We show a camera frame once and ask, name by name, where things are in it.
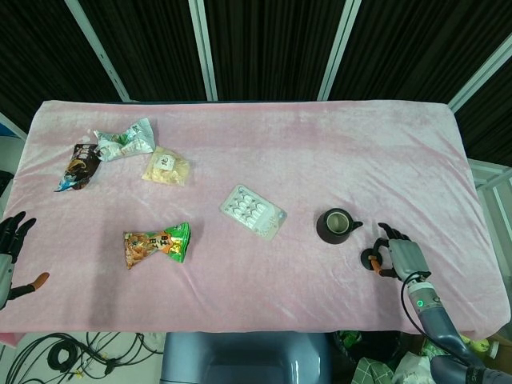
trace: white frame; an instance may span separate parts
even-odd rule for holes
[[[503,277],[510,278],[512,261],[508,255],[512,251],[512,216],[507,213],[504,202],[510,204],[512,201],[512,168],[471,159],[468,163],[474,175],[485,177],[482,179],[474,176],[477,195],[500,271]],[[500,188],[505,183],[509,184],[509,189]]]
[[[214,62],[211,57],[210,36],[206,21],[205,3],[203,0],[189,0],[190,16],[194,27],[195,42],[201,63],[202,80],[205,85],[206,99],[216,102],[217,84],[215,82]]]
[[[121,78],[118,75],[118,72],[114,68],[114,65],[112,64],[108,55],[106,54],[102,43],[99,41],[99,38],[96,35],[96,32],[94,32],[94,29],[90,24],[89,19],[87,18],[87,15],[84,12],[82,6],[80,5],[80,2],[78,0],[64,0],[64,2],[70,9],[70,12],[72,13],[75,21],[82,30],[83,34],[86,36],[86,39],[89,42],[93,51],[96,53],[96,56],[98,56],[98,60],[102,64],[103,69],[105,70],[109,79],[112,81],[112,84],[118,92],[121,100],[123,102],[132,102],[130,96],[128,95],[128,91],[122,83]]]
[[[350,33],[352,32],[352,27],[354,26],[360,5],[361,0],[345,1],[342,15],[339,19],[338,30],[334,36],[333,46],[330,49],[329,59],[327,60],[326,71],[323,75],[320,91],[318,92],[317,101],[319,102],[329,100],[330,90],[333,87],[339,65],[342,62],[346,44],[349,41]]]
[[[7,127],[13,134],[18,136],[24,142],[26,141],[26,133],[23,130],[14,124],[12,120],[10,120],[7,116],[5,116],[2,112],[0,112],[0,124]]]
[[[459,92],[450,100],[448,106],[455,113],[473,96],[490,77],[512,57],[512,34],[482,64]]]

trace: floor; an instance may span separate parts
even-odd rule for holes
[[[85,332],[70,332],[72,336],[74,336],[77,340],[82,342],[86,341],[86,333]],[[2,354],[2,347],[0,346],[0,382],[6,382],[6,376],[9,372],[9,368],[14,360],[16,354],[19,354],[23,348],[29,345],[33,340],[44,336],[45,334],[27,334],[19,343],[18,348],[14,349],[6,346]],[[90,333],[90,339],[92,339],[96,335],[95,332]],[[116,333],[108,334],[107,332],[102,332],[97,340],[98,348],[101,348],[106,342],[108,342]],[[147,346],[154,350],[163,350],[163,343],[165,339],[165,334],[144,334],[145,335],[145,343]],[[122,356],[125,352],[128,351],[130,346],[132,345],[135,338],[135,334],[132,333],[120,333],[119,336],[115,338],[104,350],[102,353],[106,354],[108,358],[115,358]],[[53,339],[45,340],[28,358],[26,364],[20,370],[20,375],[15,381],[16,384],[26,382],[26,384],[46,383],[52,378],[56,378],[52,382],[60,383],[60,380],[63,378],[62,374],[58,371],[52,370],[48,367],[48,363],[46,361],[48,352],[46,351],[41,355],[40,358],[36,357],[44,351],[45,348],[50,346],[53,342]],[[128,354],[122,361],[127,361],[127,359],[135,356],[137,352],[139,344],[136,344],[135,348],[132,349],[132,352]],[[65,358],[66,352],[61,352],[62,359]],[[147,352],[144,348],[141,349],[140,353],[134,360],[137,361],[140,358],[144,358],[148,356],[150,353]],[[77,383],[77,384],[89,384],[93,382],[100,382],[101,384],[117,384],[117,383],[158,383],[160,379],[160,370],[162,368],[162,356],[160,354],[154,354],[144,362],[141,362],[134,366],[122,366],[119,368],[115,368],[111,374],[107,375],[102,380],[93,380],[92,378],[87,377],[85,374],[82,375],[72,375],[66,376],[63,378],[62,383]],[[92,362],[87,368],[87,373],[93,376],[103,376],[105,367],[98,362]],[[38,378],[41,381],[29,380],[32,378]]]

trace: black cable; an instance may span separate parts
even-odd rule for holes
[[[48,351],[49,348],[51,348],[52,346],[54,346],[55,344],[57,344],[58,342],[52,342],[49,346],[47,346],[40,354],[38,354],[38,356],[32,361],[32,364],[29,365],[29,367],[25,370],[25,373],[23,374],[22,378],[20,378],[20,381],[23,380],[25,378],[25,376],[28,375],[28,373],[30,372],[30,370],[32,369],[32,367],[34,366],[34,364],[36,363],[37,360],[39,360],[39,358],[45,353]]]
[[[435,341],[434,339],[432,339],[431,336],[429,336],[428,334],[425,333],[425,331],[423,331],[419,326],[418,324],[416,324],[416,322],[413,320],[413,318],[410,316],[409,314],[409,311],[407,310],[407,307],[406,307],[406,302],[404,300],[404,291],[406,290],[406,285],[407,283],[412,280],[412,278],[414,276],[421,276],[421,272],[413,272],[412,274],[410,274],[409,276],[407,276],[407,278],[403,281],[403,284],[402,284],[402,289],[400,290],[400,301],[402,302],[402,308],[404,310],[404,312],[406,313],[406,316],[407,318],[409,319],[409,321],[411,322],[411,324],[414,326],[414,328],[416,328],[416,330],[421,334],[423,335],[423,337],[425,337],[426,339],[428,339],[432,344],[434,344],[437,348],[440,348],[441,350],[444,350],[445,352],[447,352],[448,354],[451,354],[452,356],[458,358],[461,362],[463,362],[464,364],[466,364],[467,366],[470,365],[468,363],[468,361],[465,359],[465,358],[462,358],[459,354],[456,354],[455,352],[453,352],[452,350],[450,350],[449,348],[441,345],[439,342]]]
[[[100,335],[100,333],[101,333],[101,332],[98,332],[98,334],[96,334],[96,336],[94,336],[93,341],[92,341],[92,342],[90,342],[90,344],[89,344],[89,343],[87,343],[87,345],[88,345],[90,348],[92,348],[92,343],[94,343],[94,340],[96,340],[96,338]],[[106,343],[105,343],[105,345],[103,345],[101,348],[98,348],[98,349],[97,349],[97,352],[99,352],[99,351],[101,351],[102,349],[106,348],[106,346],[108,346],[108,345],[109,345],[113,340],[115,340],[115,339],[116,339],[116,337],[117,337],[117,336],[119,336],[119,334],[120,334],[120,333],[121,333],[121,332],[117,332],[117,333],[116,333],[116,334],[115,334],[115,335],[114,335],[114,336],[113,336],[113,337],[112,337],[108,342],[106,342]],[[112,332],[108,332],[105,336],[103,336],[102,338],[100,338],[100,339],[98,340],[98,344],[97,344],[96,346],[99,346],[99,343],[100,343],[103,339],[105,339],[108,335],[110,335],[110,334],[112,334]],[[89,332],[87,332],[87,333],[86,333],[86,340],[88,340],[88,336],[89,336]],[[89,367],[89,365],[92,363],[93,359],[92,359],[92,358],[89,358],[89,359],[87,360],[87,362],[86,362],[86,365],[84,366],[84,362],[83,362],[83,355],[84,355],[84,353],[82,353],[82,354],[80,355],[80,367],[79,367],[79,369],[82,369],[82,371],[85,371],[85,370]]]
[[[68,356],[66,360],[61,362],[59,355],[63,350],[68,353]],[[48,352],[47,361],[48,366],[52,370],[58,370],[60,373],[64,374],[70,371],[78,361],[78,348],[74,343],[68,340],[62,340],[51,347],[50,352]]]
[[[2,352],[0,352],[0,361],[3,358],[3,353],[4,353],[5,350],[6,350],[6,346],[4,345],[4,346],[2,346]]]
[[[153,354],[163,354],[163,351],[162,351],[162,352],[159,352],[159,351],[157,351],[157,350],[152,350],[151,348],[149,348],[149,347],[146,345],[146,343],[144,342],[144,335],[143,335],[143,334],[137,334],[137,335],[139,335],[139,337],[141,337],[141,343],[142,343],[142,346],[143,346],[144,348],[146,348],[146,350],[147,350],[147,351],[149,351],[149,352],[151,352],[151,353],[153,353]]]
[[[71,371],[72,371],[74,365],[76,365],[76,363],[78,361],[80,361],[79,369],[82,369],[82,372],[84,374],[86,374],[87,376],[89,376],[90,378],[93,378],[93,379],[101,379],[101,378],[104,378],[105,376],[107,376],[116,367],[133,366],[135,364],[139,364],[140,362],[147,360],[154,354],[158,353],[157,351],[152,351],[151,349],[149,349],[147,347],[147,345],[144,343],[144,335],[143,334],[137,333],[137,334],[135,334],[134,341],[132,342],[132,344],[127,352],[125,352],[123,355],[121,355],[120,357],[117,357],[117,358],[104,358],[99,353],[100,350],[102,350],[107,345],[109,345],[113,340],[115,340],[116,337],[120,335],[120,333],[117,332],[116,335],[114,335],[112,338],[110,338],[110,340],[104,346],[101,346],[101,348],[98,348],[96,350],[94,348],[93,344],[96,341],[96,339],[99,337],[100,333],[97,333],[94,336],[92,341],[90,341],[89,334],[87,333],[86,334],[86,343],[80,342],[76,338],[74,338],[68,334],[63,334],[63,333],[48,334],[47,336],[43,336],[41,338],[38,338],[38,339],[32,341],[14,359],[13,364],[11,365],[9,372],[7,374],[6,384],[15,384],[16,383],[17,377],[20,375],[21,369],[26,364],[26,360],[29,358],[29,356],[32,355],[32,353],[36,350],[36,348],[38,348],[38,346],[40,346],[45,340],[49,340],[49,339],[57,339],[57,341],[52,342],[49,346],[47,346],[44,349],[43,352],[38,354],[36,359],[32,361],[29,368],[25,371],[20,382],[22,382],[22,383],[26,383],[26,382],[45,383],[42,380],[36,379],[36,378],[29,379],[26,381],[23,381],[23,379],[28,374],[28,372],[30,371],[32,366],[36,363],[36,361],[50,348],[52,350],[50,351],[51,353],[49,354],[49,357],[48,357],[49,365],[50,365],[50,367],[57,368],[58,370],[60,370],[62,372],[62,375],[52,378],[48,382],[51,382],[53,380],[57,380],[60,378],[61,380],[58,382],[58,384],[60,384],[66,377],[69,377],[69,378],[72,377],[72,376],[70,376],[70,374],[72,374]],[[104,340],[107,336],[109,336],[109,334],[111,334],[111,333],[108,333],[105,336],[103,336],[98,341],[97,346],[99,346],[100,341]],[[134,348],[137,344],[137,341],[140,341],[140,344],[139,344],[138,349],[135,352],[135,354],[131,358],[129,358],[127,361],[122,362],[121,360],[123,358],[126,358],[130,353],[132,353],[132,351],[134,350]],[[145,356],[144,358],[136,360],[136,358],[139,356],[140,351],[142,350],[143,347],[145,349],[147,349],[150,352],[150,354]],[[68,351],[70,358],[68,358],[65,362],[60,363],[60,361],[58,360],[58,354],[63,349]],[[89,355],[89,361],[87,362],[86,367],[83,366],[84,365],[83,364],[83,356],[85,354]],[[97,376],[93,376],[92,374],[90,374],[89,372],[87,372],[85,370],[85,368],[87,368],[88,365],[93,360],[96,362],[99,362],[100,364],[102,364],[105,367],[105,375],[103,375],[101,377],[97,377]]]
[[[39,384],[46,384],[43,380],[39,378],[29,378],[28,380],[25,380],[21,384],[27,384],[28,382],[38,382]]]

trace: chip bag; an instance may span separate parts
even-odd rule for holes
[[[122,134],[108,134],[95,130],[99,158],[104,162],[154,151],[154,136],[150,121],[142,118]]]
[[[157,250],[177,262],[183,262],[190,240],[190,226],[188,222],[183,222],[179,226],[172,226],[160,232],[125,232],[124,235],[128,269]]]
[[[189,171],[190,164],[182,156],[157,146],[142,178],[152,182],[184,186]]]
[[[80,190],[89,184],[100,163],[100,159],[95,152],[96,147],[96,144],[77,144],[74,146],[70,164],[67,166],[55,192],[62,192],[69,188]]]

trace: crumpled wrapper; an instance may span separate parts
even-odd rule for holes
[[[98,138],[98,156],[104,162],[154,151],[154,136],[148,118],[142,118],[122,134],[108,134],[95,130]]]

